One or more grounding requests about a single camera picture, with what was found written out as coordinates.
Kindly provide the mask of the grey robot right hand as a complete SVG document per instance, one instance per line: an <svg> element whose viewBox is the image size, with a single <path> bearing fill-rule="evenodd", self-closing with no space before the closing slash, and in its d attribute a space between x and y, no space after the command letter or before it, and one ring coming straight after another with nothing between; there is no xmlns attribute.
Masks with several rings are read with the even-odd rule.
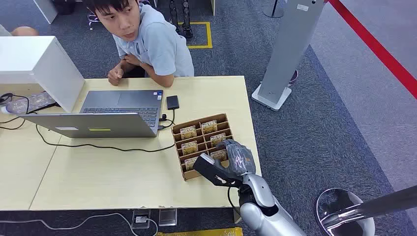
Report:
<svg viewBox="0 0 417 236"><path fill-rule="evenodd" d="M250 149L231 139L221 141L218 145L225 147L229 158L228 169L237 176L255 174L256 165Z"/></svg>

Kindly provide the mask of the person's left hand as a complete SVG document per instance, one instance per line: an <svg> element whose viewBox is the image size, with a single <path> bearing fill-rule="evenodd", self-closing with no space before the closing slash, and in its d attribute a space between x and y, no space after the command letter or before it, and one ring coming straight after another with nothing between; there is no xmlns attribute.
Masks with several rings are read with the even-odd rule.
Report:
<svg viewBox="0 0 417 236"><path fill-rule="evenodd" d="M131 54L125 55L124 60L127 63L135 65L135 66L141 66L142 65L142 62L139 59L137 59L134 55L131 55Z"/></svg>

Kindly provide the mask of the person's right hand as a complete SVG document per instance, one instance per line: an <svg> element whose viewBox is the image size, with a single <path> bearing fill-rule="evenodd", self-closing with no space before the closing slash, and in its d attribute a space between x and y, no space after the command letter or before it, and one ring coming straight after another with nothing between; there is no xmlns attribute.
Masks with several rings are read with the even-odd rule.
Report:
<svg viewBox="0 0 417 236"><path fill-rule="evenodd" d="M124 75L124 70L122 69L121 64L118 64L109 71L108 82L113 86L117 86L120 80L123 78L123 75Z"/></svg>

